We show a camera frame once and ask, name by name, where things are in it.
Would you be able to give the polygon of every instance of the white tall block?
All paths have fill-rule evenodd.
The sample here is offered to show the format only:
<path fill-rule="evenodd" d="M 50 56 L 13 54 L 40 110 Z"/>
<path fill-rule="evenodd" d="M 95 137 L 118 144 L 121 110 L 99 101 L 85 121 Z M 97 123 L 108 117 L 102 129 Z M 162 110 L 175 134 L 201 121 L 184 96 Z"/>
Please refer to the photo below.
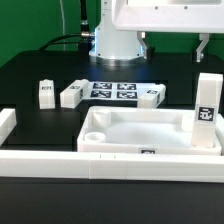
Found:
<path fill-rule="evenodd" d="M 39 84 L 40 109 L 55 108 L 54 81 L 45 79 Z"/>
<path fill-rule="evenodd" d="M 15 109 L 3 109 L 0 113 L 0 146 L 16 126 Z"/>
<path fill-rule="evenodd" d="M 221 74 L 200 74 L 192 132 L 192 145 L 194 146 L 214 147 L 222 83 Z"/>

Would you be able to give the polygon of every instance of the black surface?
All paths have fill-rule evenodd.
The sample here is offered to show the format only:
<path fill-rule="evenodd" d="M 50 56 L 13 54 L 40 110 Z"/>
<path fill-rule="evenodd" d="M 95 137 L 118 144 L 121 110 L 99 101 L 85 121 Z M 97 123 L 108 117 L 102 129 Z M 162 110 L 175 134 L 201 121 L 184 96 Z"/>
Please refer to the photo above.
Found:
<path fill-rule="evenodd" d="M 58 94 L 76 79 L 164 83 L 162 108 L 193 109 L 199 73 L 223 71 L 224 63 L 211 55 L 192 64 L 188 54 L 155 54 L 150 63 L 112 69 L 90 64 L 87 55 L 74 52 L 23 52 L 0 69 L 0 108 L 15 107 L 18 121 L 4 148 L 69 151 L 89 106 L 136 106 L 91 101 L 74 110 L 60 108 Z M 55 81 L 55 110 L 39 110 L 43 79 Z M 0 223 L 7 224 L 222 224 L 223 208 L 223 184 L 0 178 Z"/>
<path fill-rule="evenodd" d="M 18 124 L 5 143 L 8 149 L 76 149 L 77 136 L 89 106 L 136 106 L 129 102 L 83 101 L 76 109 L 60 107 L 59 94 L 77 79 L 114 82 L 155 82 L 167 86 L 163 108 L 194 109 L 200 72 L 223 73 L 224 63 L 209 56 L 201 64 L 190 54 L 155 54 L 153 60 L 132 68 L 91 64 L 75 52 L 23 52 L 0 69 L 0 109 L 15 107 Z M 40 110 L 39 81 L 54 80 L 56 109 Z M 224 112 L 223 98 L 220 112 Z"/>

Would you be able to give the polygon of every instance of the white block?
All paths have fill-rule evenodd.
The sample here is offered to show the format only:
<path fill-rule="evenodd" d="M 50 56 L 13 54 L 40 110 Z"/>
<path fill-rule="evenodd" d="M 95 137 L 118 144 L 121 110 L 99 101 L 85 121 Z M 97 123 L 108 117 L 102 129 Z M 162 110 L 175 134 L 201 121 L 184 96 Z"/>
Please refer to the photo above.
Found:
<path fill-rule="evenodd" d="M 222 83 L 221 74 L 200 74 L 192 132 L 192 145 L 194 146 L 214 147 Z"/>
<path fill-rule="evenodd" d="M 90 179 L 125 179 L 125 154 L 91 153 Z"/>
<path fill-rule="evenodd" d="M 138 108 L 156 108 L 165 99 L 166 87 L 154 85 L 138 98 Z"/>
<path fill-rule="evenodd" d="M 16 126 L 15 109 L 3 109 L 0 113 L 0 146 Z"/>
<path fill-rule="evenodd" d="M 39 84 L 40 109 L 55 108 L 54 81 L 45 79 Z"/>
<path fill-rule="evenodd" d="M 61 107 L 75 108 L 88 92 L 89 81 L 76 80 L 60 94 Z"/>
<path fill-rule="evenodd" d="M 1 150 L 0 176 L 89 178 L 89 154 Z"/>

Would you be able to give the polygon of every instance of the white panel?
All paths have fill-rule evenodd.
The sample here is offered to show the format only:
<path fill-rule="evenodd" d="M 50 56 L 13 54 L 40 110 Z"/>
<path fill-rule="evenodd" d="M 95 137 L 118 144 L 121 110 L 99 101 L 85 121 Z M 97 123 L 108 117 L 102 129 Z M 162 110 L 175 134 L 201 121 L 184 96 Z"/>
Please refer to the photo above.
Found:
<path fill-rule="evenodd" d="M 118 30 L 224 33 L 224 2 L 112 0 L 112 21 Z"/>

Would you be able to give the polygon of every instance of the white box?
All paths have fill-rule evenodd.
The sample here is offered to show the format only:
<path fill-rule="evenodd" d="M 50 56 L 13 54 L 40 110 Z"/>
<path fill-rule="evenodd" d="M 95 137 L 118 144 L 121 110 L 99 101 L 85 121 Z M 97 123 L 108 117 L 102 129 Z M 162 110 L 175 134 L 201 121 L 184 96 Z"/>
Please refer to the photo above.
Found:
<path fill-rule="evenodd" d="M 94 114 L 102 113 L 102 125 L 96 126 Z M 220 155 L 222 146 L 215 136 L 212 148 L 191 145 L 192 132 L 183 129 L 183 116 L 190 110 L 91 107 L 78 137 L 79 152 L 148 153 L 182 155 Z M 85 136 L 101 133 L 91 142 Z"/>

